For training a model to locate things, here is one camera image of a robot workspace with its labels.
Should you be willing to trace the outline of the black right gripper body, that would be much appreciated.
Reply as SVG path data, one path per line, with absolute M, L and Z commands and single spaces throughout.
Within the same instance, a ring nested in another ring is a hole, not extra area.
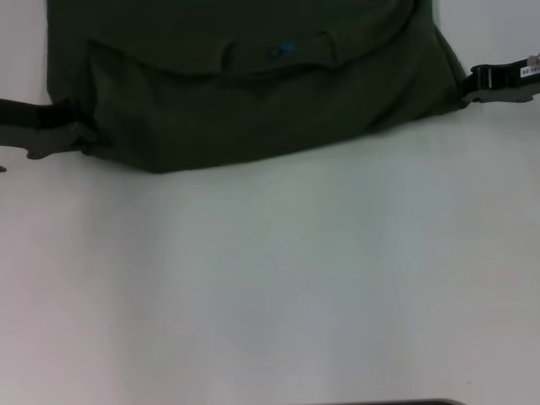
M 540 95 L 540 62 L 521 60 L 489 69 L 493 101 L 525 103 Z

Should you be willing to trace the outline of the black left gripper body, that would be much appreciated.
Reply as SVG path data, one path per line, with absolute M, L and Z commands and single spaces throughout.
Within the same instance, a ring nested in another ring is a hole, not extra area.
M 44 159 L 84 149 L 84 115 L 71 100 L 33 105 L 0 99 L 0 147 Z

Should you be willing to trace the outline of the dark green FREE t-shirt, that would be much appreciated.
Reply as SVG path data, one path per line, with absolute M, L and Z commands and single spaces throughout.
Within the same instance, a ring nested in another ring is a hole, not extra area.
M 88 152 L 166 173 L 269 159 L 462 107 L 432 0 L 46 0 L 47 90 Z

